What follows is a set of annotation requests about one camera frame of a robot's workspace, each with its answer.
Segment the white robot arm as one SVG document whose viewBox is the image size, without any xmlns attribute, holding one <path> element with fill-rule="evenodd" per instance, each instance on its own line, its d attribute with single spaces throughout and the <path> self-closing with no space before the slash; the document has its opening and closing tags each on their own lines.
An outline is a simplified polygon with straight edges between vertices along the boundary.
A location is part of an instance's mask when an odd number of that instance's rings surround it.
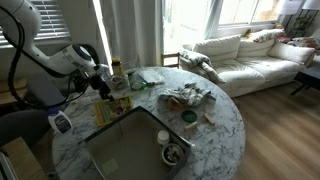
<svg viewBox="0 0 320 180">
<path fill-rule="evenodd" d="M 104 77 L 108 66 L 99 62 L 96 49 L 73 43 L 54 0 L 0 0 L 2 37 L 15 49 L 9 70 L 13 75 L 21 56 L 56 78 L 80 73 L 102 99 L 111 97 Z"/>
</svg>

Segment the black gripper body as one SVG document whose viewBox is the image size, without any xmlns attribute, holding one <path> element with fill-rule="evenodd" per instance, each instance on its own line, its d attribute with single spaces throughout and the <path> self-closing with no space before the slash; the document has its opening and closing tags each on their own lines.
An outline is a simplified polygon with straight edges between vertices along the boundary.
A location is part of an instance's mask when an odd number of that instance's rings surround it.
<svg viewBox="0 0 320 180">
<path fill-rule="evenodd" d="M 94 90 L 99 91 L 99 95 L 103 100 L 113 100 L 111 89 L 101 75 L 95 74 L 91 76 L 89 84 Z"/>
</svg>

